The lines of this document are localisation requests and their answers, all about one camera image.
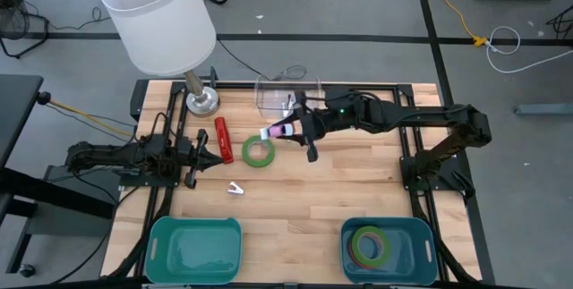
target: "white lampshade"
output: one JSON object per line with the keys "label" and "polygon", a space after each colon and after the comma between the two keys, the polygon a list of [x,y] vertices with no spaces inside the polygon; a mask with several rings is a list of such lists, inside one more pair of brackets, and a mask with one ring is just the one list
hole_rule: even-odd
{"label": "white lampshade", "polygon": [[102,0],[142,72],[177,75],[210,55],[216,34],[203,0]]}

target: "gray concrete floor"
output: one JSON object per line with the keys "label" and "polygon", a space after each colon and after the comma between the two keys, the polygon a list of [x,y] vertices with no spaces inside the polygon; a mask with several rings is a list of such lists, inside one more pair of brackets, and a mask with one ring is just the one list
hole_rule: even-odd
{"label": "gray concrete floor", "polygon": [[[99,0],[28,0],[58,26],[90,19]],[[441,0],[429,0],[439,37],[464,38],[458,17]],[[451,0],[465,14],[468,26],[489,36],[494,27],[509,25],[524,38],[552,38],[543,25],[573,0],[495,2]],[[372,34],[426,36],[418,0],[229,0],[224,6],[206,3],[219,33]],[[38,30],[38,24],[32,26]],[[81,32],[115,32],[111,21],[91,24]],[[11,50],[32,41],[8,42]],[[238,57],[270,75],[289,65],[308,68],[306,80],[438,83],[432,51],[425,44],[349,42],[225,42]],[[569,76],[573,55],[527,72],[504,75],[487,64],[485,51],[471,46],[442,46],[451,90],[458,103],[471,103],[490,118],[493,143],[468,152],[482,211],[496,280],[501,285],[565,288],[573,262],[573,186],[569,154],[573,143],[571,117],[517,117],[521,103],[571,102]],[[494,57],[503,68],[516,68],[566,51],[564,47],[522,47],[511,57]],[[43,47],[14,60],[0,55],[3,73],[38,74],[44,90],[78,108],[130,121],[133,83],[148,78],[129,61],[118,40],[49,40]],[[246,80],[255,75],[217,46],[197,70],[215,66],[221,79]],[[52,138],[46,138],[50,131]],[[36,106],[8,166],[41,177],[47,165],[61,165],[67,147],[79,140],[114,140],[51,109]],[[19,233],[21,221],[10,218],[0,238]],[[0,273],[0,286],[48,283],[67,273],[98,244],[97,237],[32,238],[24,262],[44,272],[23,279]],[[0,269],[13,249],[0,242]],[[74,279],[95,278],[99,254]]]}

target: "wooden tabletop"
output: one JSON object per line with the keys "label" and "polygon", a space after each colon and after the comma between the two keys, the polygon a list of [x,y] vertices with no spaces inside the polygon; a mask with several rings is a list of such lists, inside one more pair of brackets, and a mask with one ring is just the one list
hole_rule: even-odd
{"label": "wooden tabletop", "polygon": [[[156,114],[166,111],[170,86],[171,81],[150,81],[138,135],[150,133]],[[434,84],[412,86],[418,106],[440,104]],[[371,92],[393,100],[390,92]],[[253,168],[242,160],[243,143],[276,119],[261,118],[252,89],[218,89],[218,94],[221,107],[216,115],[187,115],[184,134],[194,139],[198,129],[205,129],[210,136],[209,151],[219,155],[213,120],[225,117],[235,162],[198,173],[195,190],[180,183],[171,216],[239,220],[244,232],[243,259],[235,282],[348,284],[339,262],[339,232],[344,221],[350,217],[412,216],[398,164],[402,156],[398,130],[329,133],[316,142],[319,160],[314,163],[307,162],[306,148],[274,140],[274,161]],[[176,109],[174,118],[180,110]],[[431,148],[447,132],[423,128],[422,135],[424,146]],[[244,189],[244,195],[227,194],[231,181]],[[466,271],[481,278],[461,195],[455,191],[433,194],[442,239]],[[102,275],[117,268],[140,238],[148,196],[149,188],[141,188],[117,210]]]}

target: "green tape roll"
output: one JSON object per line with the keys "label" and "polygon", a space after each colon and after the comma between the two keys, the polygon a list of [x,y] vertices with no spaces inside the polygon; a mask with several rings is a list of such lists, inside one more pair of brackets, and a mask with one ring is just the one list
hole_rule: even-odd
{"label": "green tape roll", "polygon": [[[267,151],[269,153],[264,159],[257,160],[257,159],[252,159],[249,156],[249,150],[251,149],[251,146],[254,145],[255,143],[264,143],[267,146]],[[243,152],[244,162],[252,167],[257,167],[257,168],[264,167],[270,164],[273,159],[275,159],[275,146],[273,146],[270,140],[261,140],[261,136],[252,136],[247,141],[245,141],[243,144],[242,152]]]}
{"label": "green tape roll", "polygon": [[[364,236],[370,237],[380,245],[378,256],[374,259],[366,258],[366,256],[360,252],[360,239]],[[368,268],[377,268],[386,263],[390,257],[388,238],[386,238],[386,235],[375,226],[363,226],[356,230],[355,234],[352,236],[351,248],[356,260]]]}

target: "yellow cable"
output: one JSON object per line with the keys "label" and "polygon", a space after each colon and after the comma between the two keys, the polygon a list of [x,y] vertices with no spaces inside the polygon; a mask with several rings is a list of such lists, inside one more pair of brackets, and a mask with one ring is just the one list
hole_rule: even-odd
{"label": "yellow cable", "polygon": [[71,107],[71,106],[67,106],[67,105],[61,104],[61,103],[59,103],[59,102],[57,102],[57,101],[54,101],[54,100],[50,100],[49,103],[51,103],[51,104],[54,105],[54,106],[60,107],[60,108],[62,108],[62,109],[64,109],[64,110],[71,111],[71,112],[73,112],[73,113],[75,113],[75,114],[83,115],[84,117],[90,119],[92,122],[97,123],[97,124],[99,124],[99,125],[102,125],[102,126],[108,128],[108,129],[109,129],[110,131],[112,131],[112,132],[116,132],[116,133],[119,133],[119,134],[123,134],[124,136],[127,136],[127,137],[132,137],[132,134],[131,134],[131,133],[129,133],[129,132],[122,132],[122,131],[120,131],[119,129],[116,129],[116,128],[110,126],[109,124],[102,123],[100,120],[98,120],[98,119],[92,117],[91,115],[88,115],[88,114],[84,113],[84,112],[81,111],[81,110],[78,110],[78,109],[73,108],[73,107]]}
{"label": "yellow cable", "polygon": [[464,26],[464,30],[466,30],[466,33],[469,34],[469,36],[474,39],[474,45],[476,47],[480,47],[483,44],[485,44],[485,42],[487,41],[487,38],[481,38],[481,37],[478,37],[478,36],[472,34],[472,32],[469,30],[469,28],[466,25],[466,20],[464,19],[464,15],[462,14],[462,12],[460,12],[453,4],[451,4],[449,2],[449,0],[444,0],[444,2],[446,2],[446,4],[449,6],[449,8],[454,10],[454,12],[458,13],[460,20],[462,20],[462,25]]}

